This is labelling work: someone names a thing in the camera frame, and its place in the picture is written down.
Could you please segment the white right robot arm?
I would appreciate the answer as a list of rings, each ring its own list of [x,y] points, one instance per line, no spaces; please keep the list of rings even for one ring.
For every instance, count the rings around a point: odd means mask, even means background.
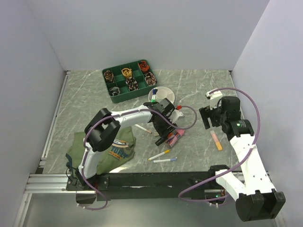
[[[207,94],[210,105],[200,108],[204,126],[221,127],[241,163],[244,182],[229,172],[227,166],[210,167],[207,182],[212,188],[222,186],[235,200],[242,221],[274,219],[286,202],[283,192],[277,192],[271,182],[257,147],[255,133],[249,120],[241,118],[240,100],[223,96],[221,92]]]

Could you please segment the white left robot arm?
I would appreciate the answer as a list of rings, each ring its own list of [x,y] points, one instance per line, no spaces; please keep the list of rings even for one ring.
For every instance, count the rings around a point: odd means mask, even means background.
[[[111,147],[119,130],[139,123],[152,123],[160,136],[155,144],[162,144],[177,127],[170,119],[175,110],[167,98],[159,103],[146,102],[137,108],[120,112],[102,108],[85,128],[85,153],[76,171],[78,185],[84,190],[94,186],[101,153]]]

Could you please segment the black marker orange cap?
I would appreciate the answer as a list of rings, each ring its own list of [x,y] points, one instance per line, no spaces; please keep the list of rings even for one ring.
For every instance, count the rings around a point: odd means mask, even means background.
[[[164,143],[165,140],[166,140],[165,138],[160,137],[160,138],[155,142],[155,145],[156,145],[156,146],[159,146],[159,145],[161,145],[162,143]]]

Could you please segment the white round pen holder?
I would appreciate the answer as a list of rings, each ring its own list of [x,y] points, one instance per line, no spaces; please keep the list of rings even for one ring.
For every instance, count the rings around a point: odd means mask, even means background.
[[[171,89],[168,87],[155,87],[151,89],[148,93],[148,100],[151,101],[153,97],[153,90],[157,90],[156,95],[155,95],[155,100],[157,102],[160,102],[161,100],[167,98],[172,104],[175,103],[175,95],[172,92]]]

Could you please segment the pink orange highlighter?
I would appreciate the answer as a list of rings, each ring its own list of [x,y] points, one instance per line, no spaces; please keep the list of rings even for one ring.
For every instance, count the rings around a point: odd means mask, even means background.
[[[222,145],[221,145],[220,141],[219,141],[218,138],[217,138],[216,133],[215,133],[214,131],[210,131],[210,134],[211,134],[211,136],[212,136],[212,139],[213,139],[214,142],[215,142],[215,145],[216,145],[217,149],[218,149],[219,151],[222,151],[223,148],[222,148]]]

